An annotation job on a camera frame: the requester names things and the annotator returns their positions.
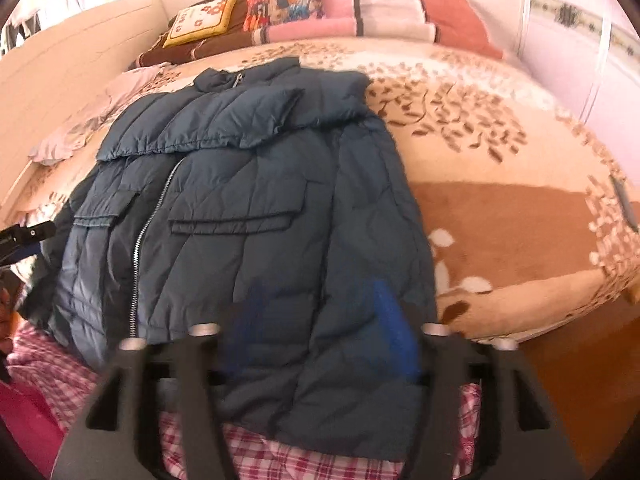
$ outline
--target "quilted jacket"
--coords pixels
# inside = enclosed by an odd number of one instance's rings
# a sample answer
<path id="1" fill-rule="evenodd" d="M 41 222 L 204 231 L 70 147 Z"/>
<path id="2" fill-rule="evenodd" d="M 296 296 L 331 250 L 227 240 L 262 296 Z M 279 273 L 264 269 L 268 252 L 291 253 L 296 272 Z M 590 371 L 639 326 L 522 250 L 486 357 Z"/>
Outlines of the quilted jacket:
<path id="1" fill-rule="evenodd" d="M 260 283 L 260 337 L 221 392 L 225 419 L 402 459 L 420 388 L 393 370 L 370 284 L 434 321 L 433 265 L 368 83 L 285 58 L 140 98 L 57 216 L 21 314 L 100 370 L 128 336 L 224 326 Z"/>

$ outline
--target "metal screw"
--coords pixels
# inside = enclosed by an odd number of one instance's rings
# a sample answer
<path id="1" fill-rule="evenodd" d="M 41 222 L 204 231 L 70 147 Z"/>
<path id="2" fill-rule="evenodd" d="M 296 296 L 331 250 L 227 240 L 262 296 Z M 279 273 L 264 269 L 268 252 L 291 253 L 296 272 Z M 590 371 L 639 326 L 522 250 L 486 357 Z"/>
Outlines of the metal screw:
<path id="1" fill-rule="evenodd" d="M 497 337 L 495 339 L 491 339 L 491 345 L 496 350 L 503 350 L 512 352 L 518 349 L 518 342 L 515 339 L 511 339 L 510 337 Z"/>
<path id="2" fill-rule="evenodd" d="M 216 335 L 220 332 L 220 325 L 217 323 L 202 323 L 200 325 L 193 325 L 189 329 L 189 334 L 194 337 L 200 337 L 204 335 Z"/>
<path id="3" fill-rule="evenodd" d="M 424 335 L 439 335 L 442 337 L 451 335 L 451 329 L 447 325 L 440 323 L 425 323 L 422 326 L 422 332 Z"/>
<path id="4" fill-rule="evenodd" d="M 141 337 L 129 337 L 120 342 L 120 350 L 142 350 L 146 346 L 146 341 Z"/>

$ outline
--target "bedspread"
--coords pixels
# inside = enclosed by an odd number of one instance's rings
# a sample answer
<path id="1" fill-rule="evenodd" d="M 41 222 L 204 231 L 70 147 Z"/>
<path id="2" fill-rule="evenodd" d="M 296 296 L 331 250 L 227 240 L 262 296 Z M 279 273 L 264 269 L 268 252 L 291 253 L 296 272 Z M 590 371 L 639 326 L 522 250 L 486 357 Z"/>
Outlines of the bedspread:
<path id="1" fill-rule="evenodd" d="M 182 88 L 209 66 L 283 56 L 370 76 L 367 103 L 396 141 L 434 254 L 440 318 L 454 329 L 527 338 L 615 298 L 638 275 L 640 235 L 610 176 L 626 183 L 636 216 L 638 190 L 593 132 L 503 62 L 411 41 L 299 41 L 181 65 L 153 91 Z M 40 173 L 23 217 L 55 213 L 104 133 Z"/>

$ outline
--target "decorative pillow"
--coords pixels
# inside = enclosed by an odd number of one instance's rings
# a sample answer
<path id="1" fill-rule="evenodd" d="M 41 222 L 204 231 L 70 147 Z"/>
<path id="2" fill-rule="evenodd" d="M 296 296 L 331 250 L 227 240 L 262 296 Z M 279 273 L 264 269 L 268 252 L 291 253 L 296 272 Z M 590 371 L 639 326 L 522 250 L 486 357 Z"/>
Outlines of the decorative pillow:
<path id="1" fill-rule="evenodd" d="M 163 47 L 224 34 L 236 0 L 213 0 L 178 12 Z"/>
<path id="2" fill-rule="evenodd" d="M 247 0 L 245 32 L 268 25 L 322 18 L 322 0 Z"/>

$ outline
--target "jacket sleeve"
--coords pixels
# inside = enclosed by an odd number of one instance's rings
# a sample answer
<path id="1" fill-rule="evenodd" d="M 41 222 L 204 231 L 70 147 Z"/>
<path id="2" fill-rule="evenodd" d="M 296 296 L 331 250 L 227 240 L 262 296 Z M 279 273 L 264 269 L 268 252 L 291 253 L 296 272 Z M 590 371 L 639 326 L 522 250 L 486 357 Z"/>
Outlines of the jacket sleeve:
<path id="1" fill-rule="evenodd" d="M 420 209 L 396 144 L 376 116 L 350 124 L 340 137 L 327 271 L 328 297 L 349 276 L 363 288 L 382 280 L 397 300 L 421 311 L 422 322 L 437 320 Z"/>
<path id="2" fill-rule="evenodd" d="M 76 211 L 94 184 L 98 168 L 99 164 L 96 164 L 85 179 L 76 186 L 69 200 L 53 219 L 56 225 L 56 234 L 42 242 L 42 252 L 33 266 L 31 290 L 18 309 L 22 318 L 49 333 L 49 320 L 53 308 L 51 298 L 56 288 L 66 242 L 74 224 Z"/>
<path id="3" fill-rule="evenodd" d="M 400 308 L 415 307 L 408 321 L 417 322 L 418 330 L 434 321 L 431 251 L 382 120 L 367 115 L 348 124 L 334 150 L 324 283 L 294 408 L 276 439 L 335 454 L 403 460 L 424 393 L 398 365 L 376 287 L 384 282 Z"/>

